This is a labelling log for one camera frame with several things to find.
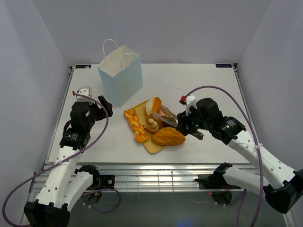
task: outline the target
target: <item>white table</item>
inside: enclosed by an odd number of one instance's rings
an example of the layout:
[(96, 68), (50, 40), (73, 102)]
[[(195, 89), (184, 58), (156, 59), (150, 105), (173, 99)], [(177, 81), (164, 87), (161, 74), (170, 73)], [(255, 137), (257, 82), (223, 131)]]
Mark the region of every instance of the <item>white table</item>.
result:
[[(109, 118), (108, 128), (101, 139), (84, 153), (80, 163), (106, 164), (214, 164), (229, 162), (247, 163), (236, 151), (204, 133), (202, 141), (187, 136), (183, 145), (167, 147), (158, 154), (150, 154), (142, 144), (134, 140), (134, 132), (126, 119), (124, 110), (158, 96), (172, 112), (178, 114), (185, 110), (178, 101), (190, 90), (202, 85), (214, 85), (226, 89), (245, 109), (233, 68), (216, 68), (215, 64), (142, 64), (143, 87), (124, 104), (113, 104), (113, 116)], [(59, 142), (65, 123), (70, 119), (71, 106), (76, 101), (73, 90), (82, 86), (92, 87), (93, 97), (104, 95), (108, 99), (98, 72), (98, 65), (90, 69), (75, 69), (68, 88), (57, 131), (53, 140), (49, 162), (53, 163), (58, 154)], [(226, 116), (233, 116), (247, 126), (243, 116), (233, 101), (223, 92), (215, 89), (202, 89), (194, 95), (197, 100), (210, 97), (214, 99)], [(96, 122), (91, 131), (92, 142), (105, 125), (105, 120)]]

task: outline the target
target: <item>white paper bag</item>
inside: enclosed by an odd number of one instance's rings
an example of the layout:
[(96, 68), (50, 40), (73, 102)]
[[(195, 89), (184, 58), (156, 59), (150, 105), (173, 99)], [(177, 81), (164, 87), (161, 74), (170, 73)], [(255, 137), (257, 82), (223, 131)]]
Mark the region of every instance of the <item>white paper bag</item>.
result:
[(118, 106), (126, 103), (143, 86), (140, 54), (122, 45), (105, 56), (98, 70), (108, 97)]

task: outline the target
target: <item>bread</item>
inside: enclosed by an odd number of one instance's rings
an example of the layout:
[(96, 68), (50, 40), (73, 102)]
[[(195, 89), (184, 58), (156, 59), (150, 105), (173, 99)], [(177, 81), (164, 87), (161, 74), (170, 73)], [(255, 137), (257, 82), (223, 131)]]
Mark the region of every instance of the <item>bread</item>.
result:
[(184, 143), (185, 136), (174, 128), (163, 128), (152, 135), (151, 141), (161, 146), (174, 146)]
[(145, 103), (145, 113), (146, 116), (151, 114), (153, 111), (156, 111), (160, 114), (161, 112), (162, 101), (159, 97), (150, 98)]
[(159, 125), (154, 119), (149, 119), (143, 127), (149, 133), (156, 133), (159, 130)]
[(134, 138), (137, 142), (143, 143), (148, 141), (149, 136), (146, 134), (143, 125), (140, 124), (139, 118), (136, 114), (136, 110), (129, 109), (124, 111), (124, 116), (128, 120), (128, 123), (131, 125), (131, 128), (134, 130)]

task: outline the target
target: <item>white backdrop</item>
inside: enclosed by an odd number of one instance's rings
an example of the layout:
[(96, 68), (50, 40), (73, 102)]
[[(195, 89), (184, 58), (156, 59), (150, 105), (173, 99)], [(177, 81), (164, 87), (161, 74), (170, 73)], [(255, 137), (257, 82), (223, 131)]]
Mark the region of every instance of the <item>white backdrop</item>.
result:
[(107, 38), (140, 52), (142, 63), (238, 62), (270, 0), (33, 2), (71, 66), (100, 63)]
[[(68, 67), (31, 0), (0, 0), (0, 204), (44, 163)], [(7, 206), (20, 223), (29, 184)], [(0, 226), (7, 227), (2, 215)]]
[[(260, 141), (303, 169), (303, 2), (272, 1), (239, 62), (239, 77)], [(303, 198), (292, 209), (303, 226)]]

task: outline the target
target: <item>paper bag handle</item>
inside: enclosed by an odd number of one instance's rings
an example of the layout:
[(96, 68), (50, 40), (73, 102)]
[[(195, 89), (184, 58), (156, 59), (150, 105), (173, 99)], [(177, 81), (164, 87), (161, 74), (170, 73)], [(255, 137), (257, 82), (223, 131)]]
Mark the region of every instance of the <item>paper bag handle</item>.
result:
[(134, 56), (134, 59), (133, 59), (133, 60), (136, 59), (136, 55), (134, 55), (133, 53), (125, 53), (125, 54), (123, 54), (122, 59), (121, 59), (121, 69), (122, 69), (122, 61), (123, 61), (123, 58), (124, 58), (124, 56), (127, 55), (127, 54), (132, 54), (132, 55)]
[(104, 55), (104, 58), (106, 58), (106, 57), (105, 57), (105, 51), (104, 51), (104, 44), (105, 44), (105, 42), (106, 42), (107, 40), (113, 41), (113, 42), (116, 44), (116, 50), (117, 50), (117, 48), (118, 48), (117, 43), (116, 43), (114, 40), (112, 40), (112, 39), (106, 39), (106, 40), (103, 42), (103, 55)]

